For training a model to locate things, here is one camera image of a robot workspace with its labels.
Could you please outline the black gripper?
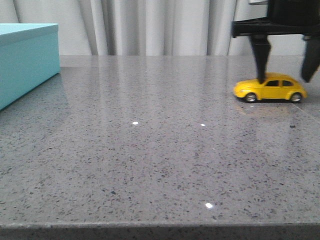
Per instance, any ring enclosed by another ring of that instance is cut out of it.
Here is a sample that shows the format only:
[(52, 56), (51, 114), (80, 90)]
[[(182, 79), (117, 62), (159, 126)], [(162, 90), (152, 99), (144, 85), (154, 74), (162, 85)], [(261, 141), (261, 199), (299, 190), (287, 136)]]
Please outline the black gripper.
[(232, 37), (249, 37), (257, 80), (266, 80), (271, 45), (268, 36), (304, 35), (306, 49), (301, 68), (302, 79), (309, 83), (320, 66), (320, 2), (318, 0), (269, 0), (265, 17), (234, 21)]

